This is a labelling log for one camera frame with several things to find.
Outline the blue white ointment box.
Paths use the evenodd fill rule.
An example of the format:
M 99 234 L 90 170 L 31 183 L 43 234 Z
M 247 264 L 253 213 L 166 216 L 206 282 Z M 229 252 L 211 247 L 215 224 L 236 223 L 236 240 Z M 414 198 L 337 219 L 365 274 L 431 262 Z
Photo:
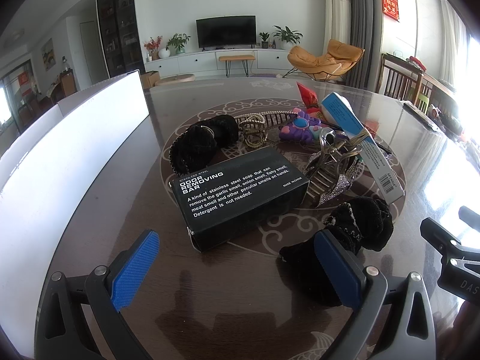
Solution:
M 360 157 L 374 178 L 384 200 L 388 204 L 399 200 L 404 195 L 404 189 L 396 173 L 371 133 L 356 117 L 346 98 L 332 92 L 321 101 L 320 108 L 346 133 L 349 142 L 360 149 Z

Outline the black fuzzy scrunchie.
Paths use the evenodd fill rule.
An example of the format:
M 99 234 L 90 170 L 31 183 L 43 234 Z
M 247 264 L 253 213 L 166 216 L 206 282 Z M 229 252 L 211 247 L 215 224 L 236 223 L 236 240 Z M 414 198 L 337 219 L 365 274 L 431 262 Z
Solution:
M 231 115 L 218 115 L 192 124 L 171 145 L 169 162 L 178 176 L 208 167 L 216 154 L 239 140 L 239 126 Z

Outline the wooden side chair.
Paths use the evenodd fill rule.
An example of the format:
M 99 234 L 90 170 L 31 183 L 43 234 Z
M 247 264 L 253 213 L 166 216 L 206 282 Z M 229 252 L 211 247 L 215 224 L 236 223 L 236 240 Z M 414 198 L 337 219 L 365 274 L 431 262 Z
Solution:
M 439 105 L 454 102 L 454 93 L 439 80 L 407 60 L 382 54 L 376 92 L 401 101 L 420 103 L 420 95 Z

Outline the red flower vase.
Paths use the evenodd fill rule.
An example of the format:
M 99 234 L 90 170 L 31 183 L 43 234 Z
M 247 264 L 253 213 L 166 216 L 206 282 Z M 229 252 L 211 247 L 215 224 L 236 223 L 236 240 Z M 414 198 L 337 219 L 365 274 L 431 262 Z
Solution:
M 151 60 L 157 60 L 159 58 L 159 51 L 161 42 L 163 40 L 162 36 L 150 37 L 149 41 L 145 41 L 143 46 L 151 57 Z

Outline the white tv cabinet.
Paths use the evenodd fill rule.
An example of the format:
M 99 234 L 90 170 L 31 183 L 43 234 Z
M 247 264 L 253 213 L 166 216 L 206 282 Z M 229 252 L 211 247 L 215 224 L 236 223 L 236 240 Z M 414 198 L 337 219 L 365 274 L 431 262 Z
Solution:
M 222 55 L 255 55 L 249 63 L 250 76 L 286 74 L 291 65 L 287 60 L 289 52 L 283 49 L 218 49 L 199 51 L 160 58 L 144 63 L 147 72 L 158 71 L 162 78 L 193 74 L 196 77 L 226 77 Z M 245 77 L 240 62 L 233 62 L 230 76 Z

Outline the black flat television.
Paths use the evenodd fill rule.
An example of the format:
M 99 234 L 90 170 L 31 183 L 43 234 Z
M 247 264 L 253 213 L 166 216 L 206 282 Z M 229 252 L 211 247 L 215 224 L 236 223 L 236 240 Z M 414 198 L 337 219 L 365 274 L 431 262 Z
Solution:
M 255 16 L 219 16 L 196 20 L 199 48 L 253 46 Z

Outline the black velvet scrunchie with pearls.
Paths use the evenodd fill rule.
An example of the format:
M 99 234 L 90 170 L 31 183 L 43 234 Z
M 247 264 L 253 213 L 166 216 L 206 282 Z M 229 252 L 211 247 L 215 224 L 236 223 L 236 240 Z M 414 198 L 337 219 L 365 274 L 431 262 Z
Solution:
M 358 254 L 361 248 L 380 252 L 394 230 L 389 205 L 379 197 L 354 197 L 337 206 L 324 220 L 324 228 L 309 240 L 282 247 L 279 258 L 284 263 L 294 257 L 306 257 L 313 248 L 314 236 L 327 231 L 347 251 Z

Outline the purple butterfly toy wand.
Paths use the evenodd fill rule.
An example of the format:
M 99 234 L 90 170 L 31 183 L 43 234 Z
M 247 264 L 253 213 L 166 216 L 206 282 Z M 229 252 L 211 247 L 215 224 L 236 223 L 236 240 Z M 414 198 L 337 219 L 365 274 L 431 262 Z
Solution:
M 306 145 L 318 142 L 322 129 L 320 120 L 298 107 L 294 108 L 293 112 L 296 114 L 295 118 L 280 129 L 279 138 L 282 141 L 292 141 Z

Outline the orange lounge chair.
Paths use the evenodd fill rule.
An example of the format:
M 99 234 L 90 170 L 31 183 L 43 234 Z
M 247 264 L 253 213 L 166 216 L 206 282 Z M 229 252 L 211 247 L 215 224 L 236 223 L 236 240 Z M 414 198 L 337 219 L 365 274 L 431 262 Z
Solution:
M 291 69 L 283 76 L 302 73 L 312 80 L 335 80 L 344 76 L 360 62 L 365 50 L 335 39 L 330 39 L 327 51 L 321 56 L 315 56 L 300 46 L 294 46 L 287 55 Z

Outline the dark display cabinet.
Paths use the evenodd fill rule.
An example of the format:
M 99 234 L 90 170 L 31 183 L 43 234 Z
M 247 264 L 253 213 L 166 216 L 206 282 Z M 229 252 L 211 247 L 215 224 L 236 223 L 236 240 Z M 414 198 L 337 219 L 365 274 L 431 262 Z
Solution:
M 109 77 L 145 72 L 134 0 L 96 0 L 97 21 Z

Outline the clear rhinestone hair claw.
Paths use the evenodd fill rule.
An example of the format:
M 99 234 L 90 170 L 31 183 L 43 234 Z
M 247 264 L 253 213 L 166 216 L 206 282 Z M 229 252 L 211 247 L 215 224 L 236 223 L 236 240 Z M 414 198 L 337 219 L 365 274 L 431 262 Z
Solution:
M 309 180 L 304 204 L 318 208 L 350 189 L 360 163 L 360 149 L 346 135 L 337 135 L 331 127 L 323 127 L 320 150 L 312 154 L 304 174 Z

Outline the red packet bag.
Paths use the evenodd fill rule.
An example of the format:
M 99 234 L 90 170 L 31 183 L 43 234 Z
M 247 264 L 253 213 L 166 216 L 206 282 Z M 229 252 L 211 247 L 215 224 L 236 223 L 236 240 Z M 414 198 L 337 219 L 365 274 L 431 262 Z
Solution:
M 299 82 L 297 82 L 297 86 L 301 99 L 306 107 L 306 113 L 318 119 L 323 119 L 324 116 L 320 109 L 320 103 L 317 94 Z

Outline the black odor removing bar box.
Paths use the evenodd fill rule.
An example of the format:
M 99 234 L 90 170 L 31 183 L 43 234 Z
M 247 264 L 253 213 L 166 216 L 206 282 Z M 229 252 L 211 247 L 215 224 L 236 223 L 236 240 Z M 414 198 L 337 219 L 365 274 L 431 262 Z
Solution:
M 300 206 L 309 179 L 272 147 L 169 183 L 193 247 L 208 252 L 250 226 Z

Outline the green potted plant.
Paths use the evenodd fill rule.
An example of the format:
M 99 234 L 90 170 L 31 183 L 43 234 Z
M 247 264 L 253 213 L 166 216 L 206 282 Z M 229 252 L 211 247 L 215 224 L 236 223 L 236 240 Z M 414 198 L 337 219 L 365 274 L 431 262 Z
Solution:
M 273 27 L 275 28 L 273 35 L 280 40 L 283 50 L 291 50 L 301 42 L 304 36 L 300 31 L 292 30 L 288 26 L 274 25 Z
M 189 40 L 191 39 L 191 35 L 186 33 L 175 33 L 167 43 L 167 49 L 172 51 L 175 55 L 180 55 L 185 53 L 185 47 Z

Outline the small wooden bench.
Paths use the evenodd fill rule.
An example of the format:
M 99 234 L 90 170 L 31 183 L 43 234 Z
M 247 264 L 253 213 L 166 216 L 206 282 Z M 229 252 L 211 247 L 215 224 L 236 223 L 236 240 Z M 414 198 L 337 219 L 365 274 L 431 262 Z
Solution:
M 230 77 L 233 62 L 240 62 L 246 77 L 250 76 L 249 63 L 256 60 L 255 55 L 222 55 L 219 61 L 224 63 L 225 76 Z

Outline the brown cardboard box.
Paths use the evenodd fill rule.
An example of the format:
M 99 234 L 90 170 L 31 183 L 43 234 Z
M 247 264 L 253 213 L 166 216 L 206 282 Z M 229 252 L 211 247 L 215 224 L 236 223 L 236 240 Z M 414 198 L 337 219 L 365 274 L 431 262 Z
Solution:
M 146 72 L 140 75 L 142 87 L 144 89 L 150 89 L 155 86 L 155 83 L 160 79 L 158 71 Z

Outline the green potted plant right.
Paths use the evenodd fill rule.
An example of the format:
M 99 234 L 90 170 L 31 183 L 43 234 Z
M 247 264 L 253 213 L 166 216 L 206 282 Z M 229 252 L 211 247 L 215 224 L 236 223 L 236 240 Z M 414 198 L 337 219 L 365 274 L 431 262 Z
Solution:
M 292 30 L 288 26 L 274 25 L 273 27 L 275 28 L 273 35 L 280 40 L 283 50 L 291 50 L 301 42 L 304 36 L 300 31 Z

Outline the white cardboard storage box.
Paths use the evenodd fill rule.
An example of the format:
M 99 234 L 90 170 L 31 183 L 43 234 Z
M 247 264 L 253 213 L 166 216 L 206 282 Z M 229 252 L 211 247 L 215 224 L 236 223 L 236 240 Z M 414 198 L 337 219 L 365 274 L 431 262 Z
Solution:
M 33 358 L 42 288 L 64 231 L 110 158 L 148 116 L 138 72 L 60 100 L 1 157 L 1 328 Z

